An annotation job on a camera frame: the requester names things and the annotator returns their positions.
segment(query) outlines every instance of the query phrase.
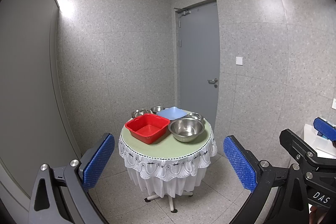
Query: wall outlet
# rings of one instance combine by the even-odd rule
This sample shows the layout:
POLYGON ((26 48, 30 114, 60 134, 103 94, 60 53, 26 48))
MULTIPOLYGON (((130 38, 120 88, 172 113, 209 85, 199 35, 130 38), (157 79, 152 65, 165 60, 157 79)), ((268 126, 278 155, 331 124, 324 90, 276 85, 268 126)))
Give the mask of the wall outlet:
POLYGON ((236 65, 239 65, 239 66, 243 65, 243 58, 242 57, 236 57, 236 65))
POLYGON ((336 109, 336 98, 334 98, 333 105, 331 106, 331 108, 336 109))

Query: tiled wall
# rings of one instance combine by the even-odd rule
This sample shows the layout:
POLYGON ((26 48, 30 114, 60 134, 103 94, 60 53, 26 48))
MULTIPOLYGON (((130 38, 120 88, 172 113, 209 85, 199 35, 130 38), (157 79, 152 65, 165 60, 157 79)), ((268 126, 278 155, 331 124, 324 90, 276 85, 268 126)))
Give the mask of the tiled wall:
POLYGON ((118 138, 133 110, 174 104, 171 0, 58 2, 59 83, 82 153, 118 138))
MULTIPOLYGON (((204 0, 172 0, 183 8, 204 0)), ((334 0, 217 0, 220 79, 215 137, 236 135, 246 149, 277 166, 289 162, 281 130, 299 132, 321 116, 336 122, 334 0), (235 57, 243 57, 243 66, 235 57)), ((172 14, 174 46, 178 27, 172 14)), ((174 47, 179 79, 179 48, 174 47)), ((177 85, 175 100, 179 101, 177 85)))

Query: small metal bowl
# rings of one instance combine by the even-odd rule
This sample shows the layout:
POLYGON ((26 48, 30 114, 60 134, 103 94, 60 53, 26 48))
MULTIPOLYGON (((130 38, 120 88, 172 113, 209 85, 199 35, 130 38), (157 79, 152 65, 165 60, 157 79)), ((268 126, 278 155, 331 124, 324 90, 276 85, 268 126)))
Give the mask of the small metal bowl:
POLYGON ((176 140, 188 143, 196 139, 204 131, 204 124, 192 118, 180 118, 170 122, 168 129, 176 140))
POLYGON ((163 106, 153 106, 153 107, 151 108, 151 112, 153 112, 154 114, 156 114, 156 113, 158 113, 159 111, 164 110, 164 109, 166 109, 166 108, 163 107, 163 106))
POLYGON ((184 118, 192 118, 200 122, 203 122, 204 120, 204 117, 201 114, 194 113, 194 112, 188 113, 186 116, 184 116, 184 118))
POLYGON ((137 109, 136 111, 132 112, 132 118, 134 119, 135 117, 140 116, 140 115, 144 115, 146 113, 151 113, 151 111, 148 110, 148 109, 144 109, 144 108, 137 109))

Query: bowl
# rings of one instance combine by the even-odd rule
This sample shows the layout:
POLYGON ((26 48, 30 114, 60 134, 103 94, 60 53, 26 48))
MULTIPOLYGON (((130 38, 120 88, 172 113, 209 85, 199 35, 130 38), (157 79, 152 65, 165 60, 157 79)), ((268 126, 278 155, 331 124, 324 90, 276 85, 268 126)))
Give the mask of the bowl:
POLYGON ((204 124, 192 118, 180 118, 170 122, 168 129, 176 140, 188 143, 203 133, 204 124))
POLYGON ((142 109, 137 109, 136 111, 133 111, 132 112, 132 118, 134 119, 135 117, 137 117, 137 116, 140 116, 140 115, 144 115, 144 114, 146 114, 146 113, 151 113, 151 111, 150 110, 148 110, 148 109, 144 109, 144 108, 142 108, 142 109))
POLYGON ((184 118, 192 118, 195 120, 199 120, 200 122, 203 122, 203 119, 204 119, 204 117, 201 114, 194 113, 194 112, 188 113, 186 116, 184 116, 184 118))
POLYGON ((154 114, 156 114, 156 113, 158 113, 159 111, 164 110, 164 109, 166 109, 166 108, 163 107, 163 106, 153 106, 153 107, 151 108, 151 112, 153 112, 154 114))

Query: blue gripper pad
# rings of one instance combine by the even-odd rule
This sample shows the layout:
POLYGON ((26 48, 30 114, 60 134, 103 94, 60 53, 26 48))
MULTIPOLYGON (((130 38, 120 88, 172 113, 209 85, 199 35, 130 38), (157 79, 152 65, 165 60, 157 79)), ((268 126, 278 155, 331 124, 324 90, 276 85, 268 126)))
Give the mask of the blue gripper pad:
POLYGON ((229 136, 224 139, 223 149, 243 187, 253 191, 257 186, 255 171, 229 136))
POLYGON ((336 128, 320 117, 314 120, 314 128, 326 136, 329 140, 336 141, 336 128))
POLYGON ((114 137, 113 135, 109 135, 83 171, 83 187, 85 191, 96 185, 101 172, 103 172, 106 163, 112 155, 113 150, 114 137))

